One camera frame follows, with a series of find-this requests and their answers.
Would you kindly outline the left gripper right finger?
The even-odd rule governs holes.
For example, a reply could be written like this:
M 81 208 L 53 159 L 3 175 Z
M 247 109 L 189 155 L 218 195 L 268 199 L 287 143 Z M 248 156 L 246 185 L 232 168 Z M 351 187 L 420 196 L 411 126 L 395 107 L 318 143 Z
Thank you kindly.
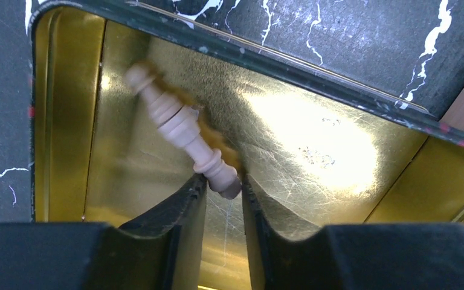
M 464 289 L 464 224 L 320 227 L 243 182 L 253 289 Z

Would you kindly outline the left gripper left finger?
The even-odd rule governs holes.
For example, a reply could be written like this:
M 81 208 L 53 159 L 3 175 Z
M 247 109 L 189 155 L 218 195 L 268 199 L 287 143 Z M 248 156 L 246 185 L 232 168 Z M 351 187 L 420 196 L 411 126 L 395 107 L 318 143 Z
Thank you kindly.
M 206 189 L 193 175 L 119 227 L 0 223 L 0 289 L 196 289 Z

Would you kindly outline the white chess piece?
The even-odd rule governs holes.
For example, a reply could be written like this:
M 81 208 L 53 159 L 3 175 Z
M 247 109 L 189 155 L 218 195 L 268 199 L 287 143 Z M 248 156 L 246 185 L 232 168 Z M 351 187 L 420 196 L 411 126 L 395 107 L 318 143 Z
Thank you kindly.
M 168 84 L 153 64 L 132 65 L 124 79 L 145 102 L 160 134 L 193 160 L 195 173 L 207 178 L 212 191 L 234 199 L 242 191 L 242 159 L 209 124 L 204 108 L 183 90 Z

